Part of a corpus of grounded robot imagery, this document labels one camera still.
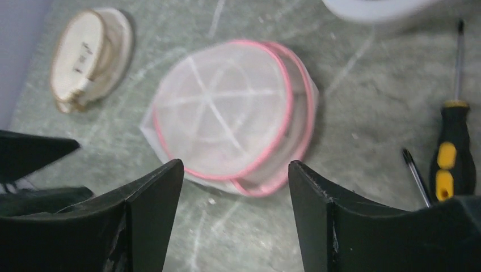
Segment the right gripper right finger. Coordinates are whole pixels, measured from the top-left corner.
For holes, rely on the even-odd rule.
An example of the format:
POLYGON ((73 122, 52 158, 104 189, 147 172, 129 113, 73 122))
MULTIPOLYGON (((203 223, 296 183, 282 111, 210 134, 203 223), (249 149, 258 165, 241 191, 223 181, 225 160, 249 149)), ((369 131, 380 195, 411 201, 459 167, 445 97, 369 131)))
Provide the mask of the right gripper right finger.
POLYGON ((417 211, 364 198, 295 160, 289 189, 305 271, 479 271, 480 197, 417 211))

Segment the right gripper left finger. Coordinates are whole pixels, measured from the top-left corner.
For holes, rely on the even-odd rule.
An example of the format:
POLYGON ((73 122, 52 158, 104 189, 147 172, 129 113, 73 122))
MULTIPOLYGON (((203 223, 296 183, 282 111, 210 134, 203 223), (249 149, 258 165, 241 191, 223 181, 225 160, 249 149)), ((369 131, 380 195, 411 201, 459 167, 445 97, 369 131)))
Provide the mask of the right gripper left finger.
POLYGON ((1 217, 1 270, 162 271, 183 177, 174 159, 59 212, 1 217))

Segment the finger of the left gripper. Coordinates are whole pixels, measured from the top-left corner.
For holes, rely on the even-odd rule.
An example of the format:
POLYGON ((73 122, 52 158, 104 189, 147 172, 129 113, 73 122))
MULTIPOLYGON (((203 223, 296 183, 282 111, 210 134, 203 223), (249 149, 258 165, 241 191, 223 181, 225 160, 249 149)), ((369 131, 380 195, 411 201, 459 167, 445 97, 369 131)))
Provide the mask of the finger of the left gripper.
POLYGON ((14 182, 80 148, 69 138, 1 131, 1 182, 14 182))
POLYGON ((16 193, 1 194, 1 216, 56 213, 93 196, 94 193, 86 187, 22 189, 16 193))

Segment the white mesh laundry bag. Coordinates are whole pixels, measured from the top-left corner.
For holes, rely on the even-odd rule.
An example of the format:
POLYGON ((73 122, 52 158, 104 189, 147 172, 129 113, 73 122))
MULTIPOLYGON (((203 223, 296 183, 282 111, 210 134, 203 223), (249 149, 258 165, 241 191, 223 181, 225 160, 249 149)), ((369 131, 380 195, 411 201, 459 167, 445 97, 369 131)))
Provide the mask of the white mesh laundry bag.
POLYGON ((123 80, 134 49, 130 20, 119 9, 85 9, 73 16, 54 51, 49 85, 57 109, 82 112, 123 80))

